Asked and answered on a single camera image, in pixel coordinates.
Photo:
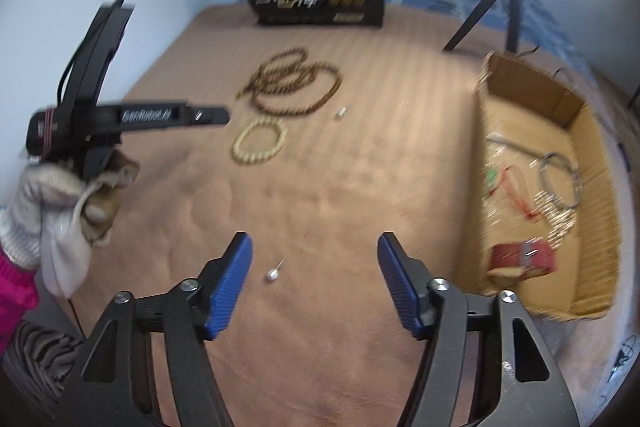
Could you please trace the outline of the white gloved left hand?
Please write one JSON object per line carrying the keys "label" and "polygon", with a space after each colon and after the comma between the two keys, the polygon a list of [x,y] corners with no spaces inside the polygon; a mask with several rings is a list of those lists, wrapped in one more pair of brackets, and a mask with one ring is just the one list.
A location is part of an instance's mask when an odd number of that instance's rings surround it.
{"label": "white gloved left hand", "polygon": [[106,170],[86,182],[66,164],[30,164],[1,210],[1,248],[17,268],[42,272],[44,286],[70,298],[86,279],[94,248],[108,244],[122,190],[140,164],[115,152]]}

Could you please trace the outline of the pink sleeve forearm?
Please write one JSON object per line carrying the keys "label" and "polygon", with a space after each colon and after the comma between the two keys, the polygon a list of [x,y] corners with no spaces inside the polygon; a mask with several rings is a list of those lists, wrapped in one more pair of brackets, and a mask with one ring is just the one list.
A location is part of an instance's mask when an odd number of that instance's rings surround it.
{"label": "pink sleeve forearm", "polygon": [[0,353],[6,351],[27,311],[35,309],[39,295],[35,271],[20,268],[1,251],[0,262]]}

